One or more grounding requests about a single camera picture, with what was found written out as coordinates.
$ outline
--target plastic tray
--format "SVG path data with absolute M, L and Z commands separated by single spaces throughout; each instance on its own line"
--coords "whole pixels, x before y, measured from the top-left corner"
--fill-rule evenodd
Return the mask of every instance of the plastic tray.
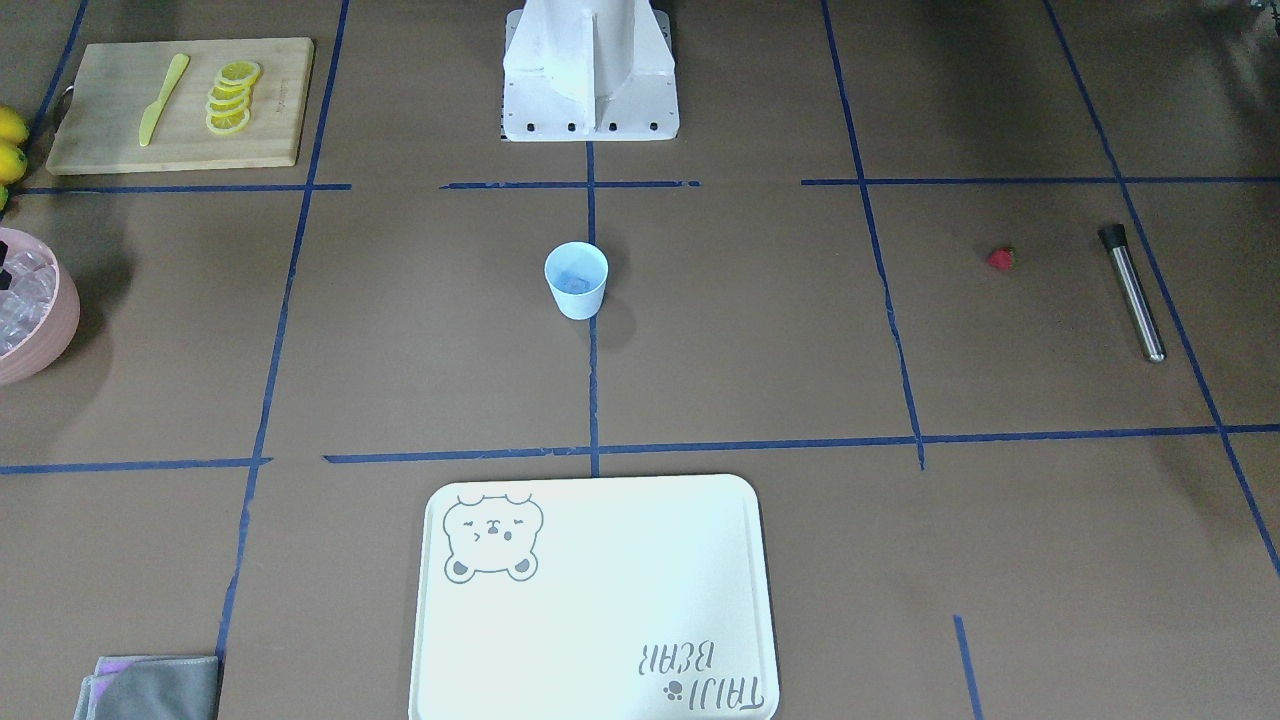
M 412 720 L 772 717 L 755 492 L 736 475 L 440 488 L 412 673 Z

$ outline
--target light blue cup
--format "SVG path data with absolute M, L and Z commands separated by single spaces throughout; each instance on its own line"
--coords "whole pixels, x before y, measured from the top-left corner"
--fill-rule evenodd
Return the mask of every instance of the light blue cup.
M 600 249 L 586 242 L 566 242 L 547 256 L 543 268 L 547 284 L 561 313 L 571 320 L 585 320 L 600 310 L 609 261 Z

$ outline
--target folded cloth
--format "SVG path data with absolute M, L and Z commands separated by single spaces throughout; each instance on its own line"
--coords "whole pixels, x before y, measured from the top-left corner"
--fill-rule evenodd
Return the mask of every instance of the folded cloth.
M 106 656 L 81 683 L 76 720 L 212 720 L 216 711 L 216 657 Z

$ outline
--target bear drawing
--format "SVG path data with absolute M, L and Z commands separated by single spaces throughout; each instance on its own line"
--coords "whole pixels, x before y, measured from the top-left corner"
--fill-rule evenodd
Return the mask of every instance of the bear drawing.
M 532 498 L 512 501 L 506 495 L 484 496 L 475 502 L 458 498 L 444 514 L 449 559 L 444 574 L 466 583 L 476 573 L 507 573 L 527 580 L 538 571 L 534 542 L 543 529 L 543 509 Z

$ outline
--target knife blade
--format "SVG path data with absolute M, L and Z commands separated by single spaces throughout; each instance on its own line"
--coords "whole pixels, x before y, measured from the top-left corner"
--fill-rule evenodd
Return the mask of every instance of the knife blade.
M 160 96 L 142 111 L 142 123 L 138 126 L 140 146 L 146 147 L 151 145 L 151 133 L 156 131 L 156 123 L 160 122 L 160 113 L 164 113 L 164 106 L 169 102 L 169 95 L 173 94 L 173 88 L 178 85 L 178 79 L 182 78 L 182 73 L 187 72 L 189 63 L 191 56 L 182 53 L 178 53 L 173 56 L 173 60 L 169 60 L 169 72 L 164 76 Z

